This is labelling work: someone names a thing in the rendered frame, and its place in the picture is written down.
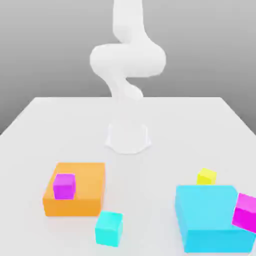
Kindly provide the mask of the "small yellow cube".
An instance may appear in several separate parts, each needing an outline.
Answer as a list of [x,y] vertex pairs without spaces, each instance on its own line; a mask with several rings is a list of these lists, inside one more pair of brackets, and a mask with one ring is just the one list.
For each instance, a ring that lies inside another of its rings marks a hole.
[[214,185],[216,183],[217,172],[202,168],[197,175],[196,184],[197,185]]

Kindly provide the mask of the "large orange box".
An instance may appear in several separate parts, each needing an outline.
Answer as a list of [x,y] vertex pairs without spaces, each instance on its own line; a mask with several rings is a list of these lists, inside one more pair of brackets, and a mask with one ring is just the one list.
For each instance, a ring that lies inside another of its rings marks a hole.
[[[75,174],[73,200],[57,200],[53,182],[58,173]],[[47,217],[94,217],[102,210],[106,183],[106,165],[102,162],[60,162],[49,180],[42,198]]]

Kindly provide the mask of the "small magenta cube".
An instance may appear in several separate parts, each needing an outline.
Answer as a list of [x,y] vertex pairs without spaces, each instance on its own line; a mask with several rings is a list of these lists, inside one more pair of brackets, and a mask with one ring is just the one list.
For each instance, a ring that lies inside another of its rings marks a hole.
[[231,223],[256,234],[256,197],[238,194]]

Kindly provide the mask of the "small cyan cube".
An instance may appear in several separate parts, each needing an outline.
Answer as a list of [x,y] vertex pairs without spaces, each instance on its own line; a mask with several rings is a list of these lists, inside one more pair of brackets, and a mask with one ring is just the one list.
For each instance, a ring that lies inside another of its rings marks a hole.
[[118,247],[123,234],[123,214],[102,211],[94,230],[97,244]]

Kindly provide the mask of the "large light blue box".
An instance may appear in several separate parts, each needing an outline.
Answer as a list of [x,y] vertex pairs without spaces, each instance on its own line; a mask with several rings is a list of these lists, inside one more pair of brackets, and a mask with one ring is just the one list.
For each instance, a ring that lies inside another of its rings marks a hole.
[[256,235],[232,225],[232,185],[178,185],[175,213],[186,253],[250,253]]

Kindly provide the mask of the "small purple cube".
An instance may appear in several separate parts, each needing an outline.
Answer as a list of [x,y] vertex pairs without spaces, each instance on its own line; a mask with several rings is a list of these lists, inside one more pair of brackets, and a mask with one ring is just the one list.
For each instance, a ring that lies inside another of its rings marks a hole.
[[53,181],[56,200],[73,200],[76,193],[76,177],[73,173],[57,173]]

